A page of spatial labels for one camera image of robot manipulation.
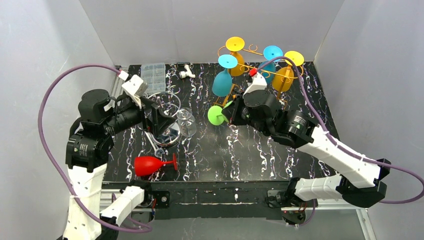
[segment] white wall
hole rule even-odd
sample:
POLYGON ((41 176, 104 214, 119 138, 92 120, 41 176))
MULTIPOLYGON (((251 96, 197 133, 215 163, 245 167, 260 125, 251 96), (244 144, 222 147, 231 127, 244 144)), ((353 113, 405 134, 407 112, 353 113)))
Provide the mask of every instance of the white wall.
POLYGON ((260 52, 277 45, 312 61, 343 1, 80 0, 111 59, 123 66, 217 62, 232 36, 260 52))
MULTIPOLYGON (((60 73, 112 61, 79 1, 0 2, 0 234, 8 240, 56 239, 65 228, 69 193, 41 146, 38 109, 60 73)), ((84 69, 53 91, 44 132, 63 168, 81 95, 93 88, 109 90, 112 79, 108 70, 84 69)))
MULTIPOLYGON (((424 176, 422 9, 421 0, 346 0, 315 64, 341 140, 424 176)), ((395 170, 383 181, 390 200, 422 190, 395 170)), ((423 239, 423 199, 369 215, 378 239, 423 239)))

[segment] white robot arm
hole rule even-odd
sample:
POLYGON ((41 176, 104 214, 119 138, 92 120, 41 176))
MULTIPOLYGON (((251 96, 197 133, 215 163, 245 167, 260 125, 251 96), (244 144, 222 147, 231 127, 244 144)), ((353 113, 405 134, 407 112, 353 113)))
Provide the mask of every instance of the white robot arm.
MULTIPOLYGON (((330 177, 293 178, 282 202, 292 198, 304 202, 344 199, 369 208, 385 197, 387 186, 381 179, 389 173, 388 168, 358 160, 340 150, 338 146, 343 146, 361 156, 338 140, 334 145, 315 119, 300 111, 283 111, 276 97, 265 90, 266 86, 264 77, 255 73, 246 91, 238 92, 234 101, 223 109, 229 123, 252 126, 275 142, 314 156, 338 172, 330 177)), ((386 159, 380 161, 390 164, 386 159)))
POLYGON ((116 99, 103 89, 94 89, 82 96, 78 105, 81 117, 72 125, 66 146, 65 161, 75 195, 69 198, 68 219, 62 239, 112 239, 118 235, 117 231, 112 232, 109 228, 111 233, 105 233, 101 224, 80 207, 76 198, 95 217, 115 226, 120 226, 137 205, 147 200, 142 186, 129 185, 112 205, 100 212, 103 177, 109 151, 114 145, 112 135, 141 124, 145 131, 155 136, 176 120, 164 115, 155 102, 142 97, 147 86, 139 76, 133 75, 122 84, 125 93, 116 99), (124 99, 132 101, 121 102, 117 107, 118 102, 124 99), (151 110, 151 118, 146 117, 145 109, 151 110), (80 124, 82 129, 76 131, 80 124))

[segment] black marbled mat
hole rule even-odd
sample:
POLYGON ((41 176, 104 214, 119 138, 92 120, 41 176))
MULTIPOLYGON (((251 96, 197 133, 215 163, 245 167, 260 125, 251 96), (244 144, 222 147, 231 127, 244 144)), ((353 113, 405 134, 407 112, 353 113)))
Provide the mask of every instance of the black marbled mat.
MULTIPOLYGON (((330 133, 338 138, 331 113, 312 62, 304 67, 304 85, 315 109, 324 119, 330 133)), ((151 176, 150 181, 261 181, 288 180, 292 177, 320 178, 335 174, 334 170, 316 158, 290 147, 279 145, 252 127, 214 126, 207 118, 208 109, 217 97, 212 93, 215 76, 223 70, 217 63, 191 66, 196 78, 179 79, 175 65, 166 65, 167 90, 175 93, 182 107, 191 108, 197 123, 192 137, 168 148, 163 160, 170 161, 172 154, 178 158, 178 170, 164 166, 151 176)), ((129 67, 131 74, 140 74, 140 65, 129 67)), ((233 78, 233 83, 246 88, 247 75, 233 78)), ((308 112, 304 97, 296 79, 283 99, 286 110, 308 112)), ((105 181, 128 182, 136 178, 134 159, 137 156, 153 156, 153 148, 139 127, 132 127, 114 137, 114 148, 104 177, 105 181)))

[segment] glass cup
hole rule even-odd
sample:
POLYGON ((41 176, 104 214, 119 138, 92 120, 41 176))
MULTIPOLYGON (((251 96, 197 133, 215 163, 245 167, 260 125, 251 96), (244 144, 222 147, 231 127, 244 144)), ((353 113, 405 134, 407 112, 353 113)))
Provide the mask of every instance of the glass cup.
POLYGON ((185 137, 191 137, 196 133, 196 120, 195 116, 192 114, 190 108, 181 108, 177 113, 176 117, 178 118, 177 123, 181 135, 185 137))
POLYGON ((218 97, 226 97, 231 93, 233 79, 231 78, 228 69, 225 68, 222 72, 215 76, 212 84, 212 93, 218 97))

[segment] plastic container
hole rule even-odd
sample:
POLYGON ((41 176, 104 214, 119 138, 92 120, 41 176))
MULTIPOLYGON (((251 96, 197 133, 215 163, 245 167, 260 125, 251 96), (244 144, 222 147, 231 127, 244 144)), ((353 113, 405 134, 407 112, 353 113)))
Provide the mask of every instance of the plastic container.
POLYGON ((167 85, 165 82, 165 63, 144 64, 140 68, 140 77, 147 84, 146 94, 165 92, 167 85))

